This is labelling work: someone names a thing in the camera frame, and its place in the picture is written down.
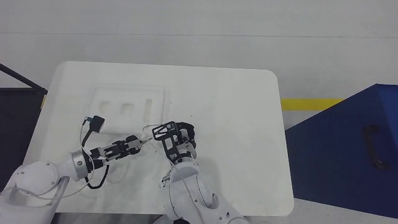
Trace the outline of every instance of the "gray floor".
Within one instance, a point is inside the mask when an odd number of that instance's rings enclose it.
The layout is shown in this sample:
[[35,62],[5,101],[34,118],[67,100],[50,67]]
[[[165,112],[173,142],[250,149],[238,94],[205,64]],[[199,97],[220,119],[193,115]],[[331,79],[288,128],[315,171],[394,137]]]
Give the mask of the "gray floor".
[[[0,0],[0,61],[48,87],[67,60],[272,70],[283,98],[398,84],[396,0]],[[16,83],[0,75],[0,86]],[[288,128],[315,112],[284,112]],[[60,223],[150,223],[64,214]],[[257,223],[398,223],[296,200]]]

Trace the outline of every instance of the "white table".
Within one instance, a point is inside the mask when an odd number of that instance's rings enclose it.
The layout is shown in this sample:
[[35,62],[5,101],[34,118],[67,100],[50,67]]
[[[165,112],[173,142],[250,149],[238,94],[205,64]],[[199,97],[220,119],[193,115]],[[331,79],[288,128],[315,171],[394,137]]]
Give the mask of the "white table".
[[[98,85],[163,88],[162,121],[195,126],[197,161],[211,187],[242,215],[288,215],[294,206],[276,76],[268,70],[66,62],[55,72],[25,157],[62,160],[79,149],[79,132]],[[110,136],[93,134],[89,148]],[[111,164],[99,190],[61,201],[58,212],[163,213],[160,180],[170,169],[159,143]],[[97,172],[97,184],[103,172]],[[73,192],[83,182],[70,182]]]

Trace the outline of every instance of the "small black object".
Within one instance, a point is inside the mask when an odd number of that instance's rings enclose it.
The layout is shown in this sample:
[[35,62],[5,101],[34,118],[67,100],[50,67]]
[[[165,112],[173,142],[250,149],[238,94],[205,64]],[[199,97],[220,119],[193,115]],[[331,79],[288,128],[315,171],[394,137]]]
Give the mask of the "small black object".
[[368,151],[369,157],[373,166],[379,170],[387,170],[390,169],[390,165],[381,161],[377,154],[376,149],[374,148],[374,141],[372,138],[372,133],[378,133],[379,126],[372,124],[370,126],[365,126],[363,128],[363,136],[365,138],[366,150]]
[[90,130],[92,130],[95,133],[99,133],[102,126],[104,125],[104,122],[105,122],[104,118],[95,115],[90,122]]

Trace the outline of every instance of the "black metal bar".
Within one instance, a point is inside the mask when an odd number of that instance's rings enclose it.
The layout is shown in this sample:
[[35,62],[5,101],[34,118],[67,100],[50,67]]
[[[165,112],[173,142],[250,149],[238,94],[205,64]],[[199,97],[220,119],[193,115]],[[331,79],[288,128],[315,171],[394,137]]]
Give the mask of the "black metal bar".
[[45,95],[48,93],[47,89],[32,82],[28,78],[23,77],[22,75],[18,74],[17,72],[13,71],[12,69],[4,66],[2,63],[0,63],[0,71],[3,71],[4,73],[8,74],[9,76],[14,77],[15,79],[19,80],[20,82],[25,83],[26,85],[36,89],[37,91],[39,91]]
[[366,150],[368,151],[369,157],[371,159],[372,164],[379,170],[387,170],[390,169],[390,165],[381,161],[377,154],[376,149],[374,147],[374,142],[372,138],[372,133],[379,132],[379,126],[372,124],[370,126],[365,126],[363,128],[363,135],[365,138]]

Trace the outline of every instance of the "white cable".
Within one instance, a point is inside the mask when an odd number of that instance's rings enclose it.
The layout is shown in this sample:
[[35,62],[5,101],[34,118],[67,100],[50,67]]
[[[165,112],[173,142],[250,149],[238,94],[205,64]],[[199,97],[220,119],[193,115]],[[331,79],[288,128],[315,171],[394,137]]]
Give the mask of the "white cable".
[[144,131],[146,128],[150,127],[150,126],[160,126],[161,124],[147,124],[146,126],[144,126],[142,128],[142,131]]
[[[150,140],[152,140],[152,138],[148,139],[146,142],[148,142],[148,143],[157,151],[157,148],[150,142]],[[170,160],[166,157],[166,155],[164,155],[164,157],[167,159],[167,161],[170,163],[170,165],[171,165],[176,171],[178,171],[177,166],[175,166],[175,165],[172,163],[172,161],[170,161]],[[189,190],[187,183],[185,182],[185,180],[184,180],[184,178],[181,176],[181,174],[179,174],[179,173],[177,173],[177,174],[180,176],[180,178],[182,179],[182,182],[184,183],[184,186],[185,186],[185,188],[186,188],[186,190],[187,190],[187,192],[188,192],[188,194],[189,194],[189,198],[190,198],[190,200],[191,200],[193,206],[195,206],[195,208],[196,208],[196,210],[197,210],[197,212],[198,212],[200,221],[202,222],[202,224],[206,224],[205,221],[204,221],[204,219],[203,219],[203,215],[201,214],[201,212],[200,212],[198,206],[195,204],[195,201],[194,201],[194,199],[193,199],[193,197],[192,197],[191,191]]]
[[63,199],[63,198],[71,197],[72,195],[75,195],[75,194],[77,194],[78,192],[82,191],[85,187],[87,187],[87,185],[91,182],[92,178],[94,177],[94,168],[95,168],[95,166],[94,166],[94,160],[93,160],[93,158],[91,157],[90,152],[87,152],[86,148],[83,147],[83,143],[82,143],[82,140],[81,140],[81,133],[82,133],[82,131],[83,131],[83,125],[82,125],[81,128],[80,128],[80,135],[79,135],[80,147],[81,147],[81,150],[84,151],[84,152],[87,154],[87,156],[90,158],[91,165],[93,166],[93,170],[92,170],[90,179],[88,180],[88,182],[87,182],[81,189],[77,190],[76,192],[74,192],[74,193],[72,193],[72,194],[64,195],[64,196],[62,196],[62,197],[56,196],[56,197],[53,197],[53,198],[47,198],[47,197],[41,197],[41,196],[39,196],[39,195],[36,195],[35,193],[33,193],[33,192],[29,191],[29,190],[25,190],[25,189],[21,189],[21,188],[18,188],[18,187],[16,187],[16,186],[13,186],[13,187],[8,187],[8,188],[4,189],[2,192],[0,192],[0,195],[2,195],[5,191],[14,189],[14,190],[20,191],[20,192],[22,192],[22,193],[29,194],[29,195],[31,195],[31,196],[33,196],[33,197],[36,197],[36,198],[38,198],[38,199],[41,199],[41,200],[56,200],[56,199]]

